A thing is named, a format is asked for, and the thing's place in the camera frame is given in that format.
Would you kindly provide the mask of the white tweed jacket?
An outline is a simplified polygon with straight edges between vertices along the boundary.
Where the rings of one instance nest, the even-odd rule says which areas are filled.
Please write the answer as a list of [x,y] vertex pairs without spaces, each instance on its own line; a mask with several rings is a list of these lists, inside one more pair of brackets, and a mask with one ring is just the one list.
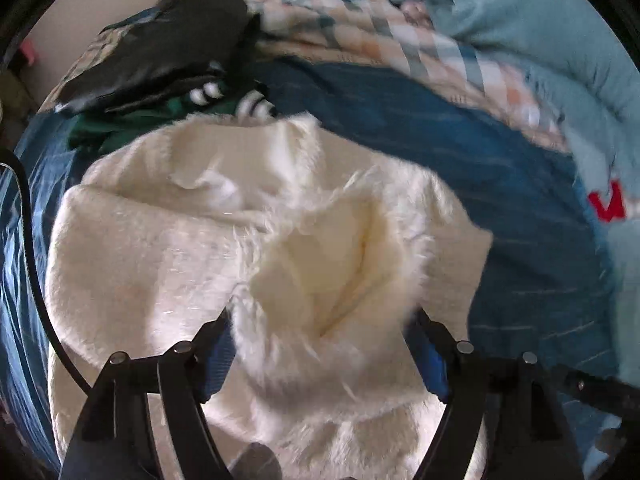
[[310,115],[193,115],[65,193],[46,303],[88,380],[229,312],[236,355],[203,408],[225,460],[256,442],[288,479],[408,479],[444,408],[402,331],[422,308],[465,338],[491,243],[433,171]]

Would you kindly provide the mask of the red cloth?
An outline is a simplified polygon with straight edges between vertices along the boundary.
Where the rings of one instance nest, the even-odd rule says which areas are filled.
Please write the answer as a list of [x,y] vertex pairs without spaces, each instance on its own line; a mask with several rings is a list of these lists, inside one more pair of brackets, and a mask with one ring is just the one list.
[[610,181],[607,202],[602,200],[601,194],[596,191],[588,194],[588,200],[600,221],[611,223],[626,219],[624,194],[620,180],[613,179]]

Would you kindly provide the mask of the green striped folded garment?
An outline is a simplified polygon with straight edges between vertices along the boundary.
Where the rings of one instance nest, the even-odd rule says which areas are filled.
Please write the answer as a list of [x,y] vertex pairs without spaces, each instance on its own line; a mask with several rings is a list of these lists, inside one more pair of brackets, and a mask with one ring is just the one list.
[[203,84],[182,96],[115,113],[81,113],[67,136],[67,146],[87,154],[110,154],[145,133],[180,122],[192,114],[229,119],[237,124],[269,122],[279,115],[269,90],[255,79],[244,79],[234,89],[220,81]]

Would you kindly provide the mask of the light blue duvet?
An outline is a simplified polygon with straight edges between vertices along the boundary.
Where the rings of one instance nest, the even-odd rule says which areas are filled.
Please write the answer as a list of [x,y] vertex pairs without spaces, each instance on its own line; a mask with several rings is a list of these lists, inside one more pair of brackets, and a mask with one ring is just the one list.
[[[410,0],[390,0],[404,3]],[[620,180],[626,219],[605,223],[618,281],[620,376],[639,381],[639,71],[587,0],[418,0],[444,35],[518,67],[552,109],[586,191]]]

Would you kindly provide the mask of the black folded garment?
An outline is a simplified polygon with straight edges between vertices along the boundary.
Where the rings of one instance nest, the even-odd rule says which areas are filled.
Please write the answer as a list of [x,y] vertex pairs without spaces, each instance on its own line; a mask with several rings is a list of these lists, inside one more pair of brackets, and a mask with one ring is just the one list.
[[149,21],[132,25],[103,61],[63,87],[55,109],[111,114],[228,82],[258,32],[245,0],[160,0]]

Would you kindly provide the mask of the plaid checkered blanket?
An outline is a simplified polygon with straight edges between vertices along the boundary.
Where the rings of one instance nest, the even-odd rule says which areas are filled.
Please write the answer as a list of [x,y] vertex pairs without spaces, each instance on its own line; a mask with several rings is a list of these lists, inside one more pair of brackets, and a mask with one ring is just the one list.
[[[436,32],[422,6],[390,0],[245,0],[259,16],[259,32],[241,71],[230,81],[234,89],[255,79],[269,90],[278,112],[284,105],[274,85],[259,75],[257,64],[275,58],[302,58],[313,63],[372,67],[373,89],[388,89],[386,70],[420,82],[448,102],[482,110],[519,131],[542,148],[562,152],[566,142],[555,118],[526,86],[515,67],[477,52],[467,44]],[[81,114],[55,109],[58,95],[73,78],[103,61],[132,25],[149,21],[155,7],[107,27],[50,92],[44,108],[61,114],[68,125]]]

